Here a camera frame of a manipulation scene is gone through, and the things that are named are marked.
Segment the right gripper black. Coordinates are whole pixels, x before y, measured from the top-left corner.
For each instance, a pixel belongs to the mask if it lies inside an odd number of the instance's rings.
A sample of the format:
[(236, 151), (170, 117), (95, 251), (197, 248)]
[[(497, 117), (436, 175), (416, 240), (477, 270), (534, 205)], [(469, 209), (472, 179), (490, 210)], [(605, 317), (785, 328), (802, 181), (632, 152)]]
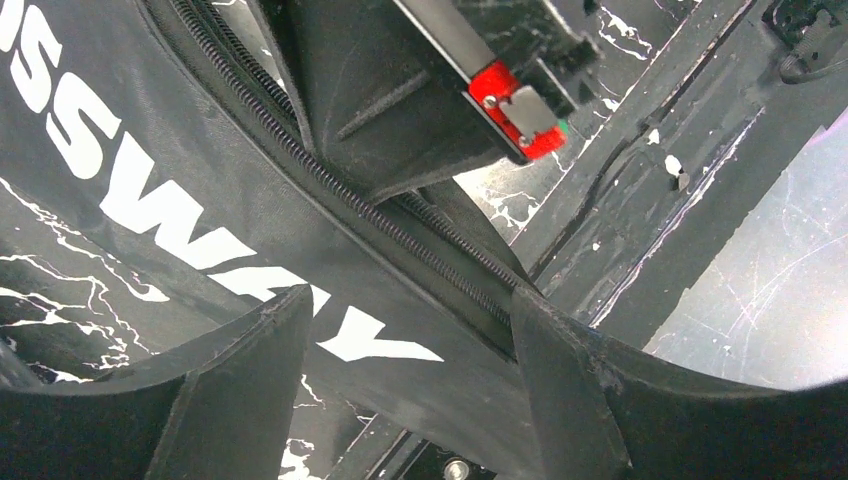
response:
[(597, 1), (253, 1), (302, 142), (374, 202), (564, 147)]

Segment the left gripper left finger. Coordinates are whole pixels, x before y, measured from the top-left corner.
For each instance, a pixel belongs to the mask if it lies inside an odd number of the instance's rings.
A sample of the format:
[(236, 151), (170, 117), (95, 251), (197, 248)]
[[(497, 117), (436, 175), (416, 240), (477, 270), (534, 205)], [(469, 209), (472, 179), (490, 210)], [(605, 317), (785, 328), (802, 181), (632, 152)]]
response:
[(274, 479), (313, 317), (307, 286), (89, 382), (1, 350), (5, 479)]

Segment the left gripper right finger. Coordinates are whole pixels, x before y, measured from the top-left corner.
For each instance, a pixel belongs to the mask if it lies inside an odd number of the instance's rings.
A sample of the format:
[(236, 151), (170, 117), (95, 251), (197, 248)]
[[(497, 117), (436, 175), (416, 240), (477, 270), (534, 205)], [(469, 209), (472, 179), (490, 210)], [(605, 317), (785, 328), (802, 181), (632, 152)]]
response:
[(779, 390), (667, 362), (538, 293), (511, 330), (548, 479), (843, 479), (847, 384)]

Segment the black racket bag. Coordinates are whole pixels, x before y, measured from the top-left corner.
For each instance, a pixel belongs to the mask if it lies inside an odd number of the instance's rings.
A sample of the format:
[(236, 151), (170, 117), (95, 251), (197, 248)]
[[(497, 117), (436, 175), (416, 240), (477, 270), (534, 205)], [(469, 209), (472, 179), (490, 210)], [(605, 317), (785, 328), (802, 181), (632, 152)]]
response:
[(317, 347), (357, 360), (443, 356), (356, 295), (375, 280), (452, 317), (376, 202), (304, 146), (249, 1), (5, 1), (1, 5), (1, 350), (44, 383), (89, 382), (307, 286), (313, 317), (279, 474), (316, 439), (297, 422), (335, 394)]

